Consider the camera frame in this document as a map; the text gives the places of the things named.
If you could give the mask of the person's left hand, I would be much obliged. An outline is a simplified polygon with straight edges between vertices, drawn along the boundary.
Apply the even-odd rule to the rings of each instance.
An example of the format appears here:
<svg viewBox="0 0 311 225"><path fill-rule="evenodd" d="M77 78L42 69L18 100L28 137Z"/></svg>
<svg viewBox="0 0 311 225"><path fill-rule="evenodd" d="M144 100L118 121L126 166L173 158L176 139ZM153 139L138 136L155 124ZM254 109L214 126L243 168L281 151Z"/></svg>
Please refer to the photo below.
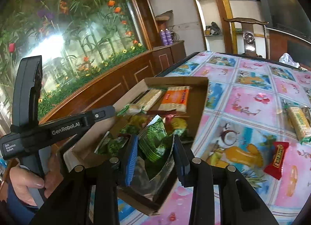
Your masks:
<svg viewBox="0 0 311 225"><path fill-rule="evenodd" d="M21 168L19 165L10 170L10 180L16 196L24 203L36 207L36 203L29 192L29 189L43 189L44 195L48 198L57 186L63 181L60 163L55 154L50 156L48 161L49 172L45 178L35 175L29 170Z"/></svg>

